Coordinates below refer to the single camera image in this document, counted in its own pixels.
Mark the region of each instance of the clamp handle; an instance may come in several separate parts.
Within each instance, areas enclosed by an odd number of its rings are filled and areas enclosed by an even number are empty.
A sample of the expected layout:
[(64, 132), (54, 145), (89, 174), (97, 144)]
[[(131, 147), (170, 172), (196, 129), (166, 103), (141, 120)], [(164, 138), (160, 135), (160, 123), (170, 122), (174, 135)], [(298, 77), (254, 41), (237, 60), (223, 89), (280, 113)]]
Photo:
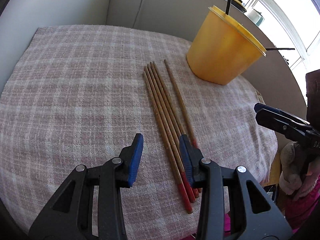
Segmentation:
[(254, 106), (259, 125), (283, 134), (287, 139), (298, 142), (308, 149), (308, 154), (300, 172), (301, 181), (305, 179), (309, 163), (320, 155), (320, 133), (309, 122), (280, 109), (257, 103)]
[[(196, 240), (288, 240), (292, 229), (278, 207), (243, 166), (220, 167), (180, 137), (180, 152), (192, 187), (202, 187)], [(228, 187), (231, 235), (224, 237), (224, 194)]]
[[(136, 179), (143, 150), (143, 136), (102, 166), (78, 165), (52, 195), (36, 220), (32, 240), (127, 240), (120, 187), (131, 187)], [(98, 231), (92, 235), (94, 186), (99, 186)]]

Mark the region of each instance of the hand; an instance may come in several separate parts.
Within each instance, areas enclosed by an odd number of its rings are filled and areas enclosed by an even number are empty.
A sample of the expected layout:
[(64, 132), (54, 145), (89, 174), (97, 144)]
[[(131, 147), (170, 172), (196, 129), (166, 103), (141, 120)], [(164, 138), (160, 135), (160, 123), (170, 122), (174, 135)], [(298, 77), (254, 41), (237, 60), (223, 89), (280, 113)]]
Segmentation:
[(288, 143), (280, 153), (280, 160), (283, 168), (279, 185), (287, 194), (291, 195), (298, 190), (293, 200), (309, 194), (316, 185), (320, 175), (320, 157), (317, 157), (309, 164), (306, 178), (302, 183), (300, 173), (302, 166), (307, 158), (307, 149), (303, 149), (298, 143)]

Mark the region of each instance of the red painted tip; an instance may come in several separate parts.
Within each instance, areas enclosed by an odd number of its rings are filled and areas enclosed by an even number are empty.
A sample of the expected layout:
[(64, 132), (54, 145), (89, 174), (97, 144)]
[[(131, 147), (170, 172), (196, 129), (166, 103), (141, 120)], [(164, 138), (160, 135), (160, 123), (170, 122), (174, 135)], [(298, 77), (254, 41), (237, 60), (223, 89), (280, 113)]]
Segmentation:
[(182, 172), (181, 173), (181, 178), (182, 178), (182, 182), (183, 182), (183, 185), (186, 189), (186, 192), (187, 192), (187, 195), (189, 197), (189, 200), (191, 203), (194, 203), (196, 202), (196, 198), (195, 198), (195, 195), (193, 194), (193, 191), (192, 191), (192, 188), (187, 180), (187, 177), (186, 177), (186, 173), (185, 172)]
[(186, 189), (184, 188), (183, 183), (180, 183), (177, 186), (178, 186), (178, 190), (182, 196), (183, 205), (184, 205), (187, 213), (192, 214), (193, 210), (192, 210), (192, 207), (191, 207), (191, 204), (190, 204), (190, 201), (189, 201), (189, 198), (188, 198), (188, 195), (187, 195)]
[(198, 198), (200, 196), (196, 188), (192, 188), (192, 192), (193, 192), (193, 195), (195, 195), (195, 198)]
[(197, 144), (196, 139), (194, 139), (191, 143), (192, 143), (193, 147), (198, 148), (198, 144)]

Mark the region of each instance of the kettle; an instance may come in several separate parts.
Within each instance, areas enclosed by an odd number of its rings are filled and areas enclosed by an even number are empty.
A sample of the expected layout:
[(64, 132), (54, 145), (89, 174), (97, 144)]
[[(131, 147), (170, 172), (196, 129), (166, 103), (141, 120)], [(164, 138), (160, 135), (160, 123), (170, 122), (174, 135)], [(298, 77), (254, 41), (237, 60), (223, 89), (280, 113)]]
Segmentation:
[(257, 26), (260, 26), (260, 24), (264, 21), (264, 17), (261, 15), (261, 13), (253, 8), (246, 15)]

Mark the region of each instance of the yellow lid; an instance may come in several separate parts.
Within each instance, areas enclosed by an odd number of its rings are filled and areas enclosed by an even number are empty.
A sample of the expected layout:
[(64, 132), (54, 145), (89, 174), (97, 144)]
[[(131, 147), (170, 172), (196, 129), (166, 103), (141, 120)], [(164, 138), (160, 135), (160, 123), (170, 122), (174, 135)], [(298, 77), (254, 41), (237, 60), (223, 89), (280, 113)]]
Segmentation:
[(242, 36), (244, 36), (248, 41), (250, 41), (263, 56), (266, 55), (266, 49), (262, 46), (262, 44), (240, 23), (238, 23), (231, 16), (227, 15), (224, 11), (220, 10), (216, 6), (209, 7), (209, 9), (219, 16), (224, 22), (234, 27)]

